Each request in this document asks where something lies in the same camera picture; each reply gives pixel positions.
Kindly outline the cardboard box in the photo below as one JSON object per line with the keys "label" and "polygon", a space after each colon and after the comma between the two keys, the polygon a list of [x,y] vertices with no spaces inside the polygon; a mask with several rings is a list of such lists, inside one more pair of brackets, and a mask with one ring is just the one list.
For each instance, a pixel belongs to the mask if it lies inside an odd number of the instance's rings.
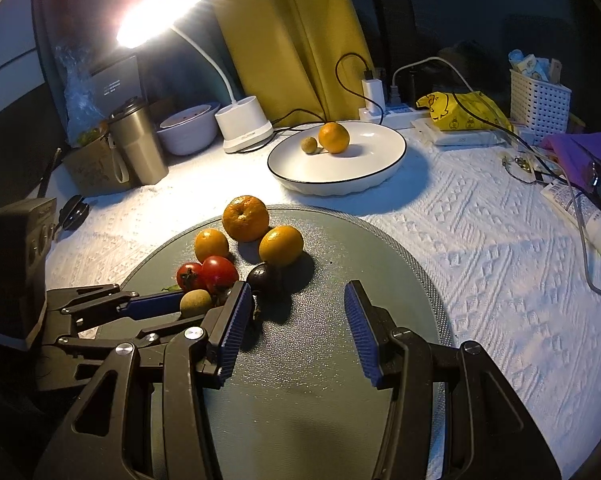
{"label": "cardboard box", "polygon": [[84,196],[115,194],[133,188],[132,172],[108,133],[68,153],[63,164]]}

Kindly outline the small orange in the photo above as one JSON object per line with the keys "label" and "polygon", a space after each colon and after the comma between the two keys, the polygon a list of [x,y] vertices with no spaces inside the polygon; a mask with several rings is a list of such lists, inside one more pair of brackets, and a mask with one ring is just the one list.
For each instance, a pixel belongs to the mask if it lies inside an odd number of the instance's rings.
{"label": "small orange", "polygon": [[199,263],[209,257],[227,258],[230,255],[227,237],[217,229],[204,229],[194,238],[194,252]]}
{"label": "small orange", "polygon": [[289,266],[303,251],[303,238],[294,226],[277,226],[261,238],[259,257],[271,266]]}

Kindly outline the lavender bowl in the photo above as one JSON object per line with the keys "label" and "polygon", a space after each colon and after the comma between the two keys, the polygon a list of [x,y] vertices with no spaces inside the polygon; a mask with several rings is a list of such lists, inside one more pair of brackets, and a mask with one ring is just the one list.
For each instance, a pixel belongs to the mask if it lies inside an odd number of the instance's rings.
{"label": "lavender bowl", "polygon": [[188,156],[208,148],[219,136],[215,114],[218,102],[196,105],[181,110],[158,127],[157,136],[163,148],[174,156]]}

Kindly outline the white charger plug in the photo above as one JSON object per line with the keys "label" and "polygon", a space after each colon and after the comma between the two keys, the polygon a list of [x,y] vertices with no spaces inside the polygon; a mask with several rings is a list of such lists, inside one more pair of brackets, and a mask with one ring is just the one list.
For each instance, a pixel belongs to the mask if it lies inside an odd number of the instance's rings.
{"label": "white charger plug", "polygon": [[381,79],[364,79],[361,84],[367,109],[372,115],[381,115],[385,110],[384,88]]}

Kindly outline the orange with stem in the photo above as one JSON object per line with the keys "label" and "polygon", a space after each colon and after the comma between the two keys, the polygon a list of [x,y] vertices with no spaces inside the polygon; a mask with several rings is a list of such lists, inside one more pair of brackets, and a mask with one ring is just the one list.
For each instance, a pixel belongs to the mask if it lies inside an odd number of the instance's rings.
{"label": "orange with stem", "polygon": [[349,132],[338,122],[327,122],[319,130],[319,143],[329,153],[343,153],[350,144]]}

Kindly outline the dark plum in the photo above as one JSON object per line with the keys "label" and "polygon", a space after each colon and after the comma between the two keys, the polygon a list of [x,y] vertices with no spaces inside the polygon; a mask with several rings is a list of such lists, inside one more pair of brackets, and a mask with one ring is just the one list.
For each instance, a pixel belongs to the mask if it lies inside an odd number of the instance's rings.
{"label": "dark plum", "polygon": [[[245,300],[248,308],[243,308],[243,317],[241,320],[244,323],[243,339],[241,341],[241,350],[250,352],[258,341],[262,328],[262,312],[258,306],[257,297],[252,290],[246,296]],[[236,327],[241,321],[236,314],[232,314],[229,318],[229,324],[233,327],[232,334],[236,334]]]}
{"label": "dark plum", "polygon": [[248,273],[246,282],[256,296],[275,295],[281,290],[281,274],[270,263],[259,263]]}

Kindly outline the green leaf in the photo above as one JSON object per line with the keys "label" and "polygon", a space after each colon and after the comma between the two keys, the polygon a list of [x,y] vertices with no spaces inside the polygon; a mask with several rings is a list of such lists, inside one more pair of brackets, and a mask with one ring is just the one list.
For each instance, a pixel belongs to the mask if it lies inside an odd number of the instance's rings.
{"label": "green leaf", "polygon": [[182,292],[181,287],[178,284],[170,285],[160,289],[162,292]]}

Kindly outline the white plate dark rim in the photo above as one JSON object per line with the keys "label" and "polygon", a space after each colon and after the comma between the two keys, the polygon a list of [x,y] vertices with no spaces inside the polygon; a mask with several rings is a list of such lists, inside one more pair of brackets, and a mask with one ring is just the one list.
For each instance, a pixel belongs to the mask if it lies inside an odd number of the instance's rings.
{"label": "white plate dark rim", "polygon": [[407,155],[407,140],[400,132],[372,122],[344,122],[343,126],[350,136],[343,153],[302,151],[301,141],[319,132],[312,127],[276,144],[267,159],[269,171],[284,188],[314,196],[363,192],[396,174]]}

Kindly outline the white tube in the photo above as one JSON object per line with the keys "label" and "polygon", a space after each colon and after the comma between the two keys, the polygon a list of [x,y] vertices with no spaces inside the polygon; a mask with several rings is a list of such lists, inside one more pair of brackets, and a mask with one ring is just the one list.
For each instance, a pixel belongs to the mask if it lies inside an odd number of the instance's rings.
{"label": "white tube", "polygon": [[574,226],[578,225],[576,208],[579,208],[585,239],[601,256],[601,211],[585,194],[570,191],[567,184],[558,180],[546,185],[541,195],[549,204]]}

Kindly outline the plastic bag of fruit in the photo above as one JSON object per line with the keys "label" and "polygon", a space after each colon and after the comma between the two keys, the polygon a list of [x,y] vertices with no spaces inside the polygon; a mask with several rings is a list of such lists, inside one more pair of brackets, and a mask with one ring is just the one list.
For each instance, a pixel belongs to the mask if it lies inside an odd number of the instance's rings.
{"label": "plastic bag of fruit", "polygon": [[95,87],[89,72],[89,51],[59,44],[55,58],[65,73],[64,100],[68,142],[74,148],[89,143],[91,131],[100,130],[105,115],[95,103]]}

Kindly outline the tablet screen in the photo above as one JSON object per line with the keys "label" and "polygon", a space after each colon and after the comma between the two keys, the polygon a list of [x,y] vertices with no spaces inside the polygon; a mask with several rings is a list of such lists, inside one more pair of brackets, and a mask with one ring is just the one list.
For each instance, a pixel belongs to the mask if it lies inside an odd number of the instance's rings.
{"label": "tablet screen", "polygon": [[94,104],[108,116],[132,98],[144,98],[138,60],[130,55],[91,77]]}

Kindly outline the large dimpled orange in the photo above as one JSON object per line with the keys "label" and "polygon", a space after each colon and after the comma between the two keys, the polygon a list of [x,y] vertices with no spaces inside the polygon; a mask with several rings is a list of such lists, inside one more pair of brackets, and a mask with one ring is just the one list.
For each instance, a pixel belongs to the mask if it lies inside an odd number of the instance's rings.
{"label": "large dimpled orange", "polygon": [[233,198],[222,214],[224,231],[240,243],[263,237],[269,229],[269,211],[262,200],[253,195]]}

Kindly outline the white woven basket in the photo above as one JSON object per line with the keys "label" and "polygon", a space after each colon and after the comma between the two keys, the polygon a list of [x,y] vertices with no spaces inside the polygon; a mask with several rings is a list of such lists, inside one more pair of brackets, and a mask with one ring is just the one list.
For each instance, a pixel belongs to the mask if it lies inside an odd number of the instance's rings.
{"label": "white woven basket", "polygon": [[565,133],[571,90],[561,84],[562,62],[538,58],[515,49],[509,52],[511,116],[536,133]]}

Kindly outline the purple cloth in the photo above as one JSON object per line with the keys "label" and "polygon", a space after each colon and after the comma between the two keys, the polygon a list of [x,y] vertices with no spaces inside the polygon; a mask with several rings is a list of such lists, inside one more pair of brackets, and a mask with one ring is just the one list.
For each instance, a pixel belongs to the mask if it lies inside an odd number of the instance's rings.
{"label": "purple cloth", "polygon": [[593,190],[589,170],[592,155],[601,159],[601,132],[548,134],[540,146],[554,152],[572,184],[587,192]]}

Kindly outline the red tomato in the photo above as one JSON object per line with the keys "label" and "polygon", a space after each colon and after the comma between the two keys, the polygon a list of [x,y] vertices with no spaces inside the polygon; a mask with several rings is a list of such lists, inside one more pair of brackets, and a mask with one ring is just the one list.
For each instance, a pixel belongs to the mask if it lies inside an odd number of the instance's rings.
{"label": "red tomato", "polygon": [[198,262],[187,262],[179,266],[176,280],[183,292],[206,288],[202,270],[203,266]]}
{"label": "red tomato", "polygon": [[231,288],[240,279],[234,264],[229,259],[220,256],[206,258],[202,263],[201,274],[206,289],[212,295]]}

